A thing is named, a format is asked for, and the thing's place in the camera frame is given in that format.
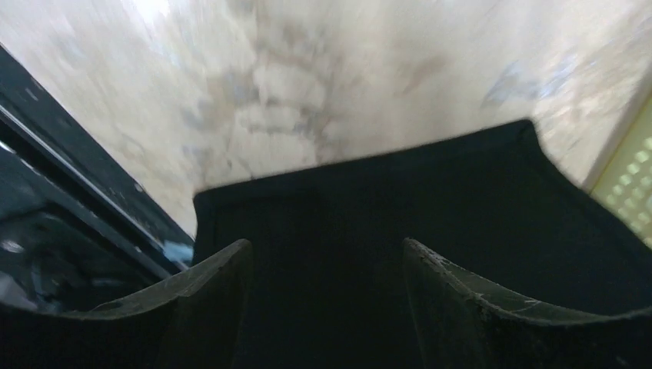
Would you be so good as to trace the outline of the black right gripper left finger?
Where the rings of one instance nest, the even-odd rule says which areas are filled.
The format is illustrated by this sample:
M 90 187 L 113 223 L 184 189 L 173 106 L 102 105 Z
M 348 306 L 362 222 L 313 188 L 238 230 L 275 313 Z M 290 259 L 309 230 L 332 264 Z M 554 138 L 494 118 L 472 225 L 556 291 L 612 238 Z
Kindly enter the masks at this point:
M 230 368 L 253 274 L 236 241 L 192 268 L 89 312 L 1 308 L 3 368 Z

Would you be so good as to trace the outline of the black fabric tote bag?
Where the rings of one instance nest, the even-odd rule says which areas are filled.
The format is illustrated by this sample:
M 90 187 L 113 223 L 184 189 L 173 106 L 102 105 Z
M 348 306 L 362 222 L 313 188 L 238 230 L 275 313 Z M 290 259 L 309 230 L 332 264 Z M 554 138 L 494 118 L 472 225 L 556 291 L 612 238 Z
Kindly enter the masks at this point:
M 426 368 L 406 239 L 549 304 L 651 310 L 650 249 L 558 171 L 528 120 L 194 203 L 196 261 L 241 239 L 253 248 L 236 368 Z

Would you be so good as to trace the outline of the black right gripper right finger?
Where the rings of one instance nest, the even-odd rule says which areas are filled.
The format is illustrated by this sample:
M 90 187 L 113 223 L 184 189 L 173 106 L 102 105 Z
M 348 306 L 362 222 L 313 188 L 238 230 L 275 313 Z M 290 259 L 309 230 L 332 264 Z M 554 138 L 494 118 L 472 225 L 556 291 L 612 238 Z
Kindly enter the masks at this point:
M 649 368 L 651 310 L 599 315 L 475 274 L 414 239 L 404 279 L 426 368 Z

